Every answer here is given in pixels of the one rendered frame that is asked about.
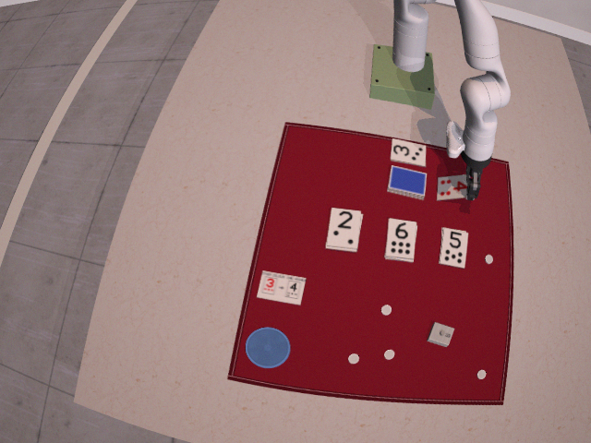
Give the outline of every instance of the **tiled floor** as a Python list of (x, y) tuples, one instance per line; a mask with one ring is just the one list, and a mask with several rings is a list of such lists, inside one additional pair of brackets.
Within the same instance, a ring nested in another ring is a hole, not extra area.
[[(39, 0), (0, 8), (0, 221), (55, 106), (123, 3)], [(216, 5), (138, 0), (45, 155), (0, 268), (0, 442), (174, 441), (73, 399), (127, 191)], [(564, 46), (591, 125), (591, 47)]]

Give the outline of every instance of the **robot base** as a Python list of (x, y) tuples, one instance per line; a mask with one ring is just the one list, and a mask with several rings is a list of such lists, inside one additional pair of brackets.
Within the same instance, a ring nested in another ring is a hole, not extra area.
[(374, 44), (369, 97), (431, 109), (435, 98), (432, 54), (425, 56), (423, 69), (406, 72), (394, 64), (391, 46)]

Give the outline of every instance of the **beige table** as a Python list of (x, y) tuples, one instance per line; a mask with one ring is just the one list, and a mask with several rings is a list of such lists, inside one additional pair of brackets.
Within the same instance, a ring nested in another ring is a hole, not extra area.
[(372, 45), (392, 44), (392, 2), (221, 0), (127, 196), (76, 403), (196, 442), (588, 438), (591, 137), (560, 39), (503, 21), (513, 95), (494, 157), (511, 166), (515, 250), (505, 404), (352, 401), (226, 378), (284, 123), (440, 146), (448, 118), (464, 124), (460, 85), (479, 73), (456, 11), (427, 10), (430, 112), (368, 97)]

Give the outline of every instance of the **blue circle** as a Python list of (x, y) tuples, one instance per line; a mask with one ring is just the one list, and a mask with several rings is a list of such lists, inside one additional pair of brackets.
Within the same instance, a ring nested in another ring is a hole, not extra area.
[(285, 334), (275, 328), (260, 328), (247, 339), (247, 355), (258, 367), (272, 369), (285, 363), (291, 347)]

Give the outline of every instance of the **red cloth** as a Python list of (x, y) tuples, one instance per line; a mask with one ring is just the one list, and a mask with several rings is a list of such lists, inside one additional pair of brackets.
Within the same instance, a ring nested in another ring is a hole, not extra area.
[[(391, 147), (388, 137), (285, 124), (228, 378), (360, 400), (502, 404), (513, 300), (509, 164), (490, 163), (478, 199), (437, 201), (437, 177), (465, 174), (462, 159), (427, 145), (422, 168), (391, 162)], [(393, 164), (427, 173), (424, 200), (387, 192)], [(363, 212), (356, 253), (326, 249), (331, 208)], [(413, 263), (384, 258), (389, 218), (417, 222)], [(439, 264), (442, 227), (468, 232), (465, 269)], [(257, 298), (264, 270), (305, 277), (302, 304)], [(434, 322), (455, 328), (448, 347), (428, 342)], [(291, 344), (273, 369), (245, 349), (264, 327)]]

